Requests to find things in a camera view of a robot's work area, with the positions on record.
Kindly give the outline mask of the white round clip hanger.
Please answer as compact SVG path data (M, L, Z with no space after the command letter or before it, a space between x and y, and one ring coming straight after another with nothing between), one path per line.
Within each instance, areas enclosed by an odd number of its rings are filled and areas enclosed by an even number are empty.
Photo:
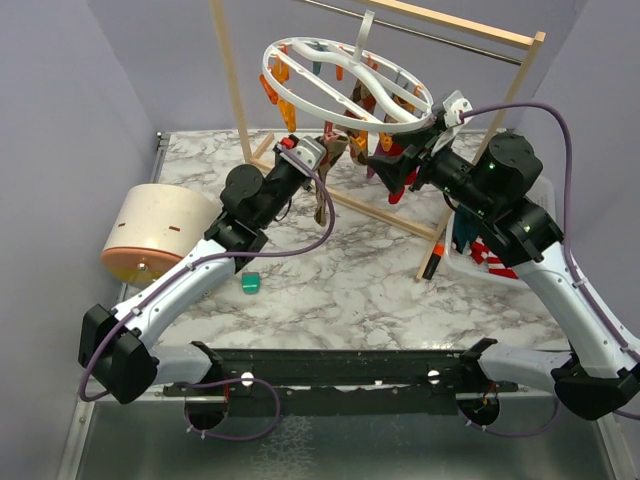
M270 103L283 98L305 114L348 130L393 134L423 126L433 99L406 68L370 51L368 10L352 43L293 36L267 46L260 83Z

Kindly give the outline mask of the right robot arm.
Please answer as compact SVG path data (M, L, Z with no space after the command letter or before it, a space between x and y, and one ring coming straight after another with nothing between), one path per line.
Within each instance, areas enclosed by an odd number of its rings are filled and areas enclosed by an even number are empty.
M449 145L436 148L427 134L403 135L401 154L372 156L369 167L392 193L414 174L413 189L431 184L469 212L484 244L537 295L571 345L568 351L547 353L483 339L464 353L461 383L472 391L493 381L547 391L585 420L626 405L639 392L632 337L620 322L607 327L599 319L604 304L572 277L561 228L528 198L542 171L531 144L520 135L499 133L471 164Z

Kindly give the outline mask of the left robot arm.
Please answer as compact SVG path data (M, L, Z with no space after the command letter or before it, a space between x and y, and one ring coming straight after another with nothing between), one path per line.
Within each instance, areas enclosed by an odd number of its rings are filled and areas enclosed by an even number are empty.
M296 192L317 181L327 150L315 139L289 136L274 147L275 165L262 174L252 164L233 168L220 194L222 210L195 247L135 297L111 309L95 305L82 321L78 362L84 372L79 397L95 379L119 403L128 404L149 387L189 384L206 395L220 385L213 353L192 342L158 347L163 332L205 293L241 271L252 259L266 258L265 229Z

